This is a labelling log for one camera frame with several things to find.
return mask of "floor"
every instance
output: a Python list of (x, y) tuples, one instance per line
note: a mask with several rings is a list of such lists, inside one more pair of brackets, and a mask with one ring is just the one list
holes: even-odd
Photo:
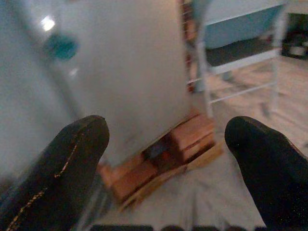
[[(210, 82), (215, 89), (212, 96), (266, 82), (270, 76), (271, 67), (267, 62), (238, 69), (227, 81), (211, 76)], [(271, 96), (271, 90), (264, 89), (215, 103), (217, 139), (223, 139), (224, 128), (232, 117), (246, 115), (281, 131), (308, 156), (308, 62), (281, 57), (276, 112), (271, 112)], [(204, 110), (203, 95), (192, 95), (192, 104)], [(119, 213), (103, 192), (101, 189), (92, 200), (97, 209), (97, 198), (100, 199), (100, 212), (99, 215), (89, 212), (88, 215), (96, 219), (88, 224), (149, 224), (155, 230), (169, 224), (180, 225), (186, 230), (194, 225), (215, 226), (221, 230), (230, 225), (248, 230), (264, 226), (227, 148), (223, 156), (207, 167), (171, 179), (135, 209)]]

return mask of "chair leg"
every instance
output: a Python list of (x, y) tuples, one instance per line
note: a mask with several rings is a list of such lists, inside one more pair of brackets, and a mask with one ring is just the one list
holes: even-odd
[(213, 109), (212, 109), (212, 105), (211, 105), (211, 95), (210, 95), (210, 85), (208, 82), (208, 76), (206, 72), (202, 73), (203, 76), (203, 83), (204, 83), (204, 99), (205, 99), (205, 106), (206, 106), (206, 112), (207, 112), (207, 116), (209, 118), (213, 117)]
[(271, 111), (275, 112), (278, 109), (278, 63), (277, 59), (273, 58), (271, 60), (271, 66), (273, 71), (273, 86), (272, 86), (272, 105)]

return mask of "blue object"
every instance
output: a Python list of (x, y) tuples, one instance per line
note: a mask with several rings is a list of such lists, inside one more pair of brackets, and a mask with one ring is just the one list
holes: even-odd
[(78, 43), (70, 36), (54, 33), (45, 42), (44, 50), (53, 59), (69, 60), (76, 54)]

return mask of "white wall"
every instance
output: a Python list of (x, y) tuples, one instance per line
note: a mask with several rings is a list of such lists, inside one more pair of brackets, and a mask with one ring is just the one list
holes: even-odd
[[(111, 138), (105, 157), (113, 165), (150, 144), (188, 113), (176, 0), (62, 1), (60, 29), (75, 36), (80, 49), (69, 62), (53, 65), (62, 72), (60, 76), (41, 65), (3, 2), (0, 176), (18, 175), (74, 120), (67, 97), (77, 102), (78, 117), (106, 118)], [(39, 11), (36, 8), (34, 15), (38, 22), (44, 16)]]

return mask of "wooden block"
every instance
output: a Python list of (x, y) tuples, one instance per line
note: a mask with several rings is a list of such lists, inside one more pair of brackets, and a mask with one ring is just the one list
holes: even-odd
[(223, 154), (223, 142), (219, 142), (212, 148), (204, 152), (195, 160), (187, 164), (187, 170), (193, 170), (195, 168), (204, 167), (215, 160), (217, 157)]
[(124, 162), (123, 164), (113, 168), (113, 178), (115, 181), (121, 179), (126, 174), (128, 174), (131, 170), (135, 169), (137, 166), (139, 166), (141, 163), (144, 162), (144, 155), (137, 154), (133, 156), (128, 161)]
[(179, 150), (183, 150), (209, 135), (213, 130), (214, 121), (201, 114), (177, 126), (170, 132), (170, 136)]
[(200, 150), (206, 147), (210, 148), (211, 146), (214, 146), (214, 133), (210, 133), (209, 135), (198, 140), (196, 143), (182, 150), (182, 162), (186, 162), (187, 160), (191, 159), (195, 154), (197, 154)]
[(135, 206), (142, 202), (147, 196), (149, 196), (153, 191), (160, 187), (164, 182), (166, 182), (171, 177), (185, 172), (186, 165), (182, 165), (178, 168), (165, 172), (137, 190), (133, 195), (131, 195), (120, 207), (120, 211), (124, 210), (126, 207), (132, 205)]
[(110, 188), (113, 183), (124, 177), (142, 162), (144, 162), (144, 155), (137, 154), (128, 161), (115, 168), (111, 168), (109, 165), (98, 165), (97, 172), (102, 177), (105, 186), (107, 188)]
[(157, 169), (150, 161), (145, 161), (112, 185), (116, 199), (123, 202), (139, 187), (157, 175)]
[(114, 183), (111, 167), (109, 165), (98, 164), (96, 171), (100, 174), (106, 188), (109, 189)]
[(187, 116), (187, 120), (190, 120), (196, 116), (200, 115), (200, 112), (198, 109), (196, 109), (195, 107), (191, 107), (191, 110)]

